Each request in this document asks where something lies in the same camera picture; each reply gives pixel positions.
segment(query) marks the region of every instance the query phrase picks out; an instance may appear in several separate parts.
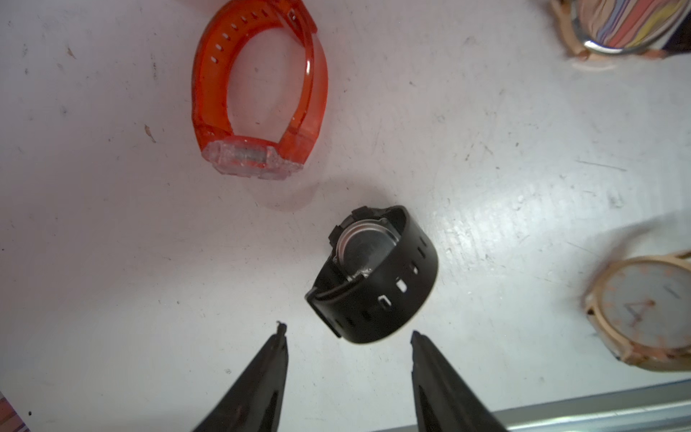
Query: orange watch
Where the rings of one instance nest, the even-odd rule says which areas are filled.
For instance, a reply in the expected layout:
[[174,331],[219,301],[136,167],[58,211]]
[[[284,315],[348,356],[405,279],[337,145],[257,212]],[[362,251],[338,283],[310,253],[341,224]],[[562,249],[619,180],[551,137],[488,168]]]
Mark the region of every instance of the orange watch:
[[[285,27],[305,47],[300,102],[278,142],[233,133],[226,94],[230,70],[254,35]],[[316,25],[301,0],[231,0],[207,26],[194,58],[192,122],[199,148],[220,173],[282,180],[303,168],[319,136],[328,72]]]

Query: white table surface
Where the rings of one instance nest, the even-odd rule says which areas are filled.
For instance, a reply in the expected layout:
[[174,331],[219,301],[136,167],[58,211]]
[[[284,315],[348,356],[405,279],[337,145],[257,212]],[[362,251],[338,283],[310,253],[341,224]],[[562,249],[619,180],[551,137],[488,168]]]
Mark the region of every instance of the white table surface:
[[[612,233],[691,207],[691,55],[575,64],[541,0],[307,0],[321,136],[301,173],[252,180],[215,172],[190,119],[222,3],[0,3],[0,389],[33,432],[189,431],[277,320],[282,431],[414,423],[413,329],[491,410],[691,376],[614,361],[578,308]],[[280,136],[302,61],[280,30],[250,42],[239,132]],[[393,204],[437,283],[357,346],[303,295],[333,226]]]

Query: silver metal rim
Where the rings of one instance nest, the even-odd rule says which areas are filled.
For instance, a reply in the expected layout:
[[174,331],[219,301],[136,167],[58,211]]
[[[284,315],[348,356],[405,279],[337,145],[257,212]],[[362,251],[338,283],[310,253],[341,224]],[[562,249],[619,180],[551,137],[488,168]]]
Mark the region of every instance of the silver metal rim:
[[336,258],[342,267],[347,267],[345,262],[346,248],[348,243],[357,235],[362,234],[366,231],[376,231],[387,238],[389,238],[392,244],[395,246],[400,240],[400,235],[396,229],[391,226],[391,224],[385,218],[380,220],[375,219],[363,219],[359,220],[351,225],[349,225],[339,237],[336,243]]
[[[691,431],[691,380],[493,413],[512,432]],[[417,432],[417,425],[380,432]]]

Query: black watch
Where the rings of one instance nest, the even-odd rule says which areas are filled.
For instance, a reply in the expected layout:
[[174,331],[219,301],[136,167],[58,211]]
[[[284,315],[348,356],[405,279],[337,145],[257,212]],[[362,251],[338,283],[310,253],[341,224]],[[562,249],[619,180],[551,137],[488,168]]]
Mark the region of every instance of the black watch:
[[360,207],[329,235],[332,252],[305,300],[338,337],[382,339],[420,309],[437,251],[405,207]]

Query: watch face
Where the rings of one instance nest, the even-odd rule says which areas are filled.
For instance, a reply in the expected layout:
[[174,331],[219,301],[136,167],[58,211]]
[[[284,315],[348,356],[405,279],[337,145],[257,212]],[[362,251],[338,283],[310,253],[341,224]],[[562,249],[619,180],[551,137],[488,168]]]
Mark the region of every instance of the watch face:
[[597,44],[648,46],[679,20],[689,0],[580,0],[578,20]]
[[627,339],[662,349],[691,346],[691,272],[667,263],[643,262],[615,273],[600,308]]

